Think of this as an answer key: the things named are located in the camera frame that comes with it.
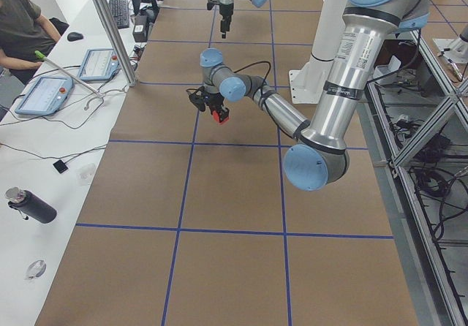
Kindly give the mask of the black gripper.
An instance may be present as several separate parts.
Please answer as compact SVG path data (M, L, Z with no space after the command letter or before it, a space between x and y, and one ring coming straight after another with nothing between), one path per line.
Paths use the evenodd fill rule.
M215 122L219 122L219 114L217 111L220 110L222 120L227 120L229 118L230 110L228 108L224 108L224 97L220 93L213 94L204 92L203 101L205 105L209 107Z
M220 31L222 39L227 38L227 33L230 31L231 17L233 16L234 3L219 5L220 14L222 15L222 20L220 22Z

